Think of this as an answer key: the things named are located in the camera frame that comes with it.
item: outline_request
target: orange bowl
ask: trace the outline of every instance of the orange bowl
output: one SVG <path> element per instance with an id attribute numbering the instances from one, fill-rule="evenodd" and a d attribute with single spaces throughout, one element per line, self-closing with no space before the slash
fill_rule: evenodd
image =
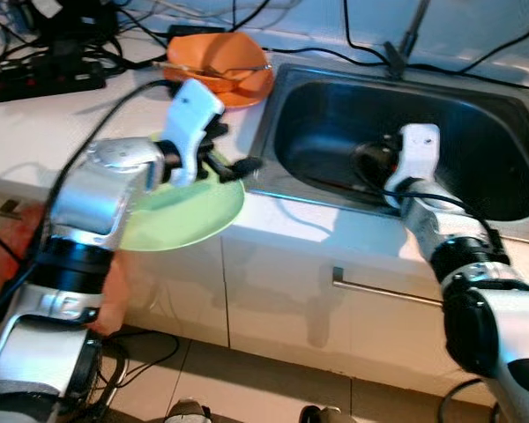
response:
<path id="1" fill-rule="evenodd" d="M 246 33 L 200 33 L 175 37 L 168 45 L 167 57 L 173 64 L 218 72 L 269 64 L 263 50 Z M 164 68 L 163 72 L 167 79 L 198 79 L 216 93 L 227 108 L 258 103 L 270 94 L 273 83 L 270 69 L 231 70 L 225 75 L 226 78 L 171 68 Z"/>

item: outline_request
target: green plate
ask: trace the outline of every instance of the green plate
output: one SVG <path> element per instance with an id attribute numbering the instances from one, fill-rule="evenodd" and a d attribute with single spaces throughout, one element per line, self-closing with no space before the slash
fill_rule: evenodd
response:
<path id="1" fill-rule="evenodd" d="M 210 175 L 184 188 L 158 187 L 139 201 L 123 234 L 121 249 L 179 249 L 215 235 L 231 225 L 243 206 L 241 181 L 219 183 Z"/>

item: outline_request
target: white countertop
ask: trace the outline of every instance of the white countertop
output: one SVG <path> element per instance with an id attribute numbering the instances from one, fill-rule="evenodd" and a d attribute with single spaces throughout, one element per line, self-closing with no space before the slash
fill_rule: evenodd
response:
<path id="1" fill-rule="evenodd" d="M 128 71 L 111 78 L 103 90 L 0 103 L 0 191 L 43 199 L 56 172 L 114 101 L 157 78 L 161 78 L 158 70 Z M 168 103 L 164 89 L 152 89 L 130 101 L 100 137 L 158 132 Z M 216 145 L 229 160 L 247 155 L 264 108 L 262 102 L 225 114 L 223 122 L 229 124 L 230 131 L 218 138 Z M 277 234 L 308 245 L 329 240 L 335 249 L 371 256 L 381 263 L 388 257 L 399 259 L 408 271 L 425 277 L 429 272 L 414 237 L 397 219 L 248 193 L 243 211 L 227 236 L 250 236 L 254 240 L 256 234 L 263 240 Z M 506 241 L 506 248 L 514 264 L 529 278 L 529 245 Z"/>

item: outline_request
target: white wall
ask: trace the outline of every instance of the white wall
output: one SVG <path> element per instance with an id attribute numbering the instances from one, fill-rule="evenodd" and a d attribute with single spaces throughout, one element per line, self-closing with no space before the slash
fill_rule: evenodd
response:
<path id="1" fill-rule="evenodd" d="M 175 0 L 202 11 L 230 7 L 232 0 Z M 384 41 L 399 43 L 409 26 L 418 0 L 348 0 L 354 42 L 373 45 L 382 51 Z M 259 4 L 260 0 L 237 0 L 238 4 Z M 290 0 L 272 0 L 286 4 Z M 149 7 L 151 0 L 134 0 L 130 8 Z M 246 16 L 250 10 L 239 12 Z M 264 10 L 248 25 L 260 27 L 274 21 L 281 11 Z M 414 60 L 459 65 L 480 56 L 499 44 L 518 37 L 529 28 L 529 0 L 433 0 L 421 28 Z M 261 41 L 264 31 L 248 32 Z M 276 40 L 269 47 L 303 47 L 327 42 L 339 51 L 356 54 L 345 46 L 342 0 L 302 0 L 273 32 L 291 33 L 288 42 Z M 529 40 L 494 57 L 494 62 L 529 69 Z M 484 71 L 487 66 L 479 68 Z"/>

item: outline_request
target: faucet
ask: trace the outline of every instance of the faucet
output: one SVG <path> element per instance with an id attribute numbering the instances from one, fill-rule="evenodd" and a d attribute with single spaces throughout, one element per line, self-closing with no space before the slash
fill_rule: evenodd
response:
<path id="1" fill-rule="evenodd" d="M 389 41 L 384 43 L 384 49 L 386 50 L 386 56 L 390 67 L 388 68 L 388 75 L 390 78 L 395 80 L 402 79 L 402 75 L 407 67 L 409 56 L 414 50 L 415 42 L 417 42 L 418 31 L 421 26 L 421 22 L 425 17 L 427 8 L 429 7 L 430 0 L 420 0 L 415 11 L 414 20 L 409 29 L 404 34 L 402 42 L 399 44 L 399 49 L 396 49 L 393 44 Z"/>

